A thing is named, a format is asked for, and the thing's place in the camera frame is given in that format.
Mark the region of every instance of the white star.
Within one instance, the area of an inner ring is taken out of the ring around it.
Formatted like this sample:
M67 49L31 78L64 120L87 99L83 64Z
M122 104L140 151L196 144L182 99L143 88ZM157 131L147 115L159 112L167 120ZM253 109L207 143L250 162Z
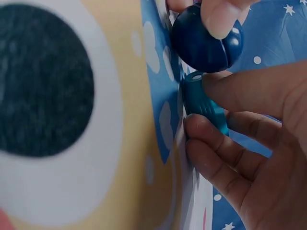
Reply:
M230 224L225 224L225 228L223 228L222 230L231 230L234 229L235 226L232 225L233 223L231 222Z
M299 3L302 3L306 6L307 1L306 0L299 0Z
M284 8L286 9L286 13L289 13L292 16L292 13L295 13L293 10L293 6L289 6L287 4L287 6L284 6Z

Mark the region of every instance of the blue plastic ball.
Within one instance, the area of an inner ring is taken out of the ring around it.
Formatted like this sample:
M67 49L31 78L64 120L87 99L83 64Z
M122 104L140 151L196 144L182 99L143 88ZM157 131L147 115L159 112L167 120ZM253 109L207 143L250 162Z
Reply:
M201 21L200 6L194 4L176 18L170 34L172 47L184 62L198 71L223 71L230 68L242 53L242 26L237 20L225 39L215 39Z

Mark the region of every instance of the hand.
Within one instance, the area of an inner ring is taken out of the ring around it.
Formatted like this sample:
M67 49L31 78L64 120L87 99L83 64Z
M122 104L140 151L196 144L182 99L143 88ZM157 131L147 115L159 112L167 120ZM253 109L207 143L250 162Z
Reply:
M169 8L182 12L193 4L193 0L166 0ZM225 38L236 20L245 21L251 4L259 0L202 0L201 19L209 33L217 38Z
M248 230L306 229L307 61L228 77L210 74L203 84L208 96L229 111L229 128L270 148L272 156L249 151L205 117L190 115L185 130L191 162Z

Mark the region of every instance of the teal plastic cap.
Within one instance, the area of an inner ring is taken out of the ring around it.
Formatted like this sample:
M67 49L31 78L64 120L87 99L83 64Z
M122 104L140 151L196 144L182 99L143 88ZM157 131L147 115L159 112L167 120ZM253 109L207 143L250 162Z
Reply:
M202 89L203 72L193 72L183 80L183 100L187 115L205 116L223 134L229 135L224 109L212 101Z

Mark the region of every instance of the felt eye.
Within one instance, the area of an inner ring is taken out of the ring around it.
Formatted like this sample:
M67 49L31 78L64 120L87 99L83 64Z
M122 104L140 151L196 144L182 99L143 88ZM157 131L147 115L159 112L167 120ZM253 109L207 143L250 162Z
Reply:
M183 11L175 20L171 42L178 55L192 68L206 72L219 72L230 68L243 50L243 31L237 20L223 40L212 37L201 21L200 3Z
M81 1L31 2L0 6L0 206L30 224L61 226L92 213L109 189L121 89Z

